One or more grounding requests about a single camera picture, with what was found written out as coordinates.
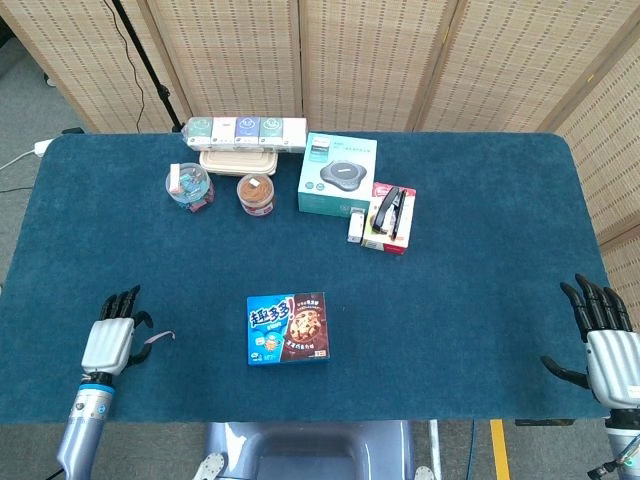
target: black stapler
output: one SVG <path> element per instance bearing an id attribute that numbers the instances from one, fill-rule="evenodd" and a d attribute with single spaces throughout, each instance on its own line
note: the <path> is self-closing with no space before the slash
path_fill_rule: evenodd
<path id="1" fill-rule="evenodd" d="M 395 240 L 398 233 L 398 226 L 400 225 L 400 218 L 402 218 L 402 208 L 404 207 L 406 195 L 407 192 L 405 190 L 401 191 L 398 187 L 392 187 L 391 190 L 389 190 L 389 193 L 387 193 L 384 200 L 382 200 L 378 213 L 376 213 L 373 219 L 373 225 L 371 227 L 374 232 L 387 233 L 383 230 L 385 219 L 387 218 L 387 214 L 393 211 L 395 212 L 395 220 L 393 222 L 391 238 Z"/>

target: plastic jar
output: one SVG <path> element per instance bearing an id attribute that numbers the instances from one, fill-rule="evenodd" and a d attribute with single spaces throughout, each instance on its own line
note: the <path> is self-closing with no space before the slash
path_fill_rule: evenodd
<path id="1" fill-rule="evenodd" d="M 245 175 L 236 191 L 242 208 L 249 215 L 262 217 L 273 210 L 273 182 L 267 175 Z"/>
<path id="2" fill-rule="evenodd" d="M 169 191 L 171 174 L 167 175 L 165 188 L 178 205 L 190 212 L 196 212 L 213 202 L 213 183 L 209 174 L 197 163 L 180 164 L 180 193 Z"/>

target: black tripod stand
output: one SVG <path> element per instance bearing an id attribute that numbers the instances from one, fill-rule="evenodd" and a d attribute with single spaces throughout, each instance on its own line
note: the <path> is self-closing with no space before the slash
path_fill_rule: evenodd
<path id="1" fill-rule="evenodd" d="M 176 115 L 176 112 L 173 109 L 171 102 L 169 101 L 169 95 L 170 95 L 169 89 L 164 85 L 162 85 L 162 83 L 160 83 L 160 79 L 158 78 L 158 75 L 156 75 L 156 71 L 153 69 L 151 62 L 149 61 L 149 57 L 147 57 L 147 52 L 144 51 L 144 48 L 140 43 L 140 39 L 138 38 L 138 34 L 136 33 L 136 30 L 133 28 L 133 25 L 131 24 L 131 20 L 129 20 L 129 16 L 127 15 L 127 12 L 125 12 L 124 7 L 122 6 L 122 3 L 120 2 L 120 0 L 112 0 L 112 2 L 113 2 L 113 6 L 118 12 L 118 15 L 120 16 L 120 20 L 122 20 L 122 24 L 124 25 L 124 28 L 127 29 L 127 33 L 129 34 L 131 41 L 133 42 L 133 44 L 136 47 L 136 50 L 138 51 L 138 55 L 140 55 L 140 59 L 142 60 L 142 63 L 144 63 L 144 66 L 147 69 L 147 72 L 149 72 L 149 76 L 151 77 L 151 81 L 153 81 L 153 84 L 155 85 L 156 90 L 158 91 L 158 96 L 160 97 L 160 100 L 162 100 L 164 107 L 167 109 L 167 113 L 169 114 L 169 117 L 171 117 L 171 121 L 173 122 L 173 127 L 171 127 L 171 131 L 179 132 L 180 130 L 182 130 L 182 127 L 184 126 L 184 124 L 180 123 L 180 120 L 178 120 L 178 116 Z"/>

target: wireless charger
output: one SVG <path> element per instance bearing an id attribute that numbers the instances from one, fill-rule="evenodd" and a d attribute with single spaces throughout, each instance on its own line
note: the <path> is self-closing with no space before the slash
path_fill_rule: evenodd
<path id="1" fill-rule="evenodd" d="M 345 192 L 353 192 L 367 174 L 367 169 L 351 162 L 331 162 L 320 170 L 320 178 Z"/>

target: blue table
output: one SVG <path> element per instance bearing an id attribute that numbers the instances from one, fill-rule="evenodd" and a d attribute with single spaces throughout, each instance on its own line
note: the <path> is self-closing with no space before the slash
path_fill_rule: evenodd
<path id="1" fill-rule="evenodd" d="M 169 164 L 197 160 L 179 135 L 54 141 L 0 297 L 0 422 L 64 421 L 103 300 L 138 283 L 154 331 L 177 338 L 117 379 L 115 420 L 602 415 L 538 358 L 584 365 L 558 283 L 606 282 L 564 141 L 358 136 L 379 142 L 376 180 L 418 191 L 402 257 L 347 244 L 346 219 L 298 212 L 299 155 L 281 155 L 275 210 L 252 218 L 236 178 L 214 176 L 202 212 L 175 205 Z M 305 291 L 326 292 L 330 362 L 247 366 L 246 297 Z"/>

